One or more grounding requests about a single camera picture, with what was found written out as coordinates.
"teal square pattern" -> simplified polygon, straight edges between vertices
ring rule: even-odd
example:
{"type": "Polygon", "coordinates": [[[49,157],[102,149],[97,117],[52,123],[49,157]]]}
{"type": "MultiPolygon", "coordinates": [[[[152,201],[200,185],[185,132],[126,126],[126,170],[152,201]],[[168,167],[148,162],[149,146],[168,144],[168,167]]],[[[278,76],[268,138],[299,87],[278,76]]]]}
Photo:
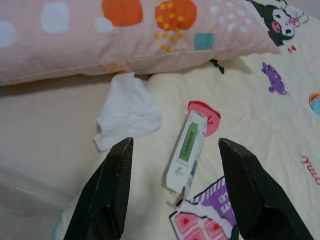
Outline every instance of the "teal square pattern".
{"type": "Polygon", "coordinates": [[[214,47],[215,36],[213,33],[196,33],[194,37],[195,50],[209,50],[214,47]]]}

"crumpled white tissue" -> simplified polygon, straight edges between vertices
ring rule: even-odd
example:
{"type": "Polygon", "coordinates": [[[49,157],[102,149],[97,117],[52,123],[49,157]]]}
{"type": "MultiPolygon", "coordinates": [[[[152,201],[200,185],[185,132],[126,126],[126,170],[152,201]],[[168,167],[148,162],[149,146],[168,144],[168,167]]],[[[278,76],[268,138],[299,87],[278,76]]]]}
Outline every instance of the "crumpled white tissue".
{"type": "Polygon", "coordinates": [[[135,73],[116,75],[97,122],[101,133],[93,138],[103,152],[127,137],[143,137],[161,128],[162,114],[135,73]]]}

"purple cartoon cat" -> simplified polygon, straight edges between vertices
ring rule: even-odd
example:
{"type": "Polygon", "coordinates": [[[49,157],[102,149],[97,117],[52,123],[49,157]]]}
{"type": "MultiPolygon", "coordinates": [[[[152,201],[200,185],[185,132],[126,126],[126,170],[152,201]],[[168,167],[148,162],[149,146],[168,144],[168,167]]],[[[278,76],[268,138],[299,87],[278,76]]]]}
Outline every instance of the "purple cartoon cat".
{"type": "Polygon", "coordinates": [[[271,86],[269,87],[269,92],[274,93],[275,91],[278,94],[281,95],[290,95],[286,90],[285,90],[285,85],[281,81],[281,76],[279,73],[269,64],[265,64],[264,62],[262,63],[263,69],[261,70],[265,75],[269,77],[270,84],[271,86]]]}

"pillowcase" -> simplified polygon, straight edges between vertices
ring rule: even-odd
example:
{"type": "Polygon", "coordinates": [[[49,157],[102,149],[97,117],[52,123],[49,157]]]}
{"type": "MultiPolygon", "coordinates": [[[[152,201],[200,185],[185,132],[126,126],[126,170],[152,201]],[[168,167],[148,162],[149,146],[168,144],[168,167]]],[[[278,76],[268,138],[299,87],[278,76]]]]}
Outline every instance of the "pillowcase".
{"type": "Polygon", "coordinates": [[[239,0],[1,0],[0,85],[278,53],[239,0]]]}

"white mattress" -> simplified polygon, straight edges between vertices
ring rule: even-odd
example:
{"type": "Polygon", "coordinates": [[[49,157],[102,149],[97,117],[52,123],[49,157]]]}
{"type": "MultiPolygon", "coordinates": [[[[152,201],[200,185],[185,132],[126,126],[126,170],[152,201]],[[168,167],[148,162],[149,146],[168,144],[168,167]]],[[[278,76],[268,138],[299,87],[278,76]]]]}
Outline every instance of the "white mattress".
{"type": "MultiPolygon", "coordinates": [[[[163,125],[135,139],[122,239],[176,239],[168,219],[173,207],[167,202],[172,203],[173,198],[163,187],[163,176],[192,100],[204,101],[219,111],[221,122],[204,142],[190,196],[223,176],[218,139],[229,138],[256,154],[283,187],[314,239],[320,239],[320,185],[302,164],[302,155],[307,156],[320,177],[320,117],[309,105],[309,96],[320,91],[319,38],[320,23],[310,18],[280,47],[279,55],[220,62],[224,75],[207,63],[150,78],[146,88],[161,107],[163,125]],[[290,53],[292,45],[297,51],[290,53]],[[279,72],[290,95],[269,92],[262,62],[279,72]]],[[[19,201],[11,200],[23,193],[27,203],[41,200],[41,207],[34,207],[32,214],[54,215],[46,207],[54,206],[57,212],[66,207],[84,177],[90,176],[107,154],[98,156],[92,142],[96,118],[109,89],[106,77],[65,80],[0,88],[0,170],[9,173],[0,177],[5,192],[0,205],[6,203],[6,210],[20,206],[19,201]],[[18,175],[17,182],[10,181],[18,175]],[[32,184],[23,185],[24,181],[32,184]]],[[[30,215],[28,207],[19,209],[19,214],[30,215]]]]}

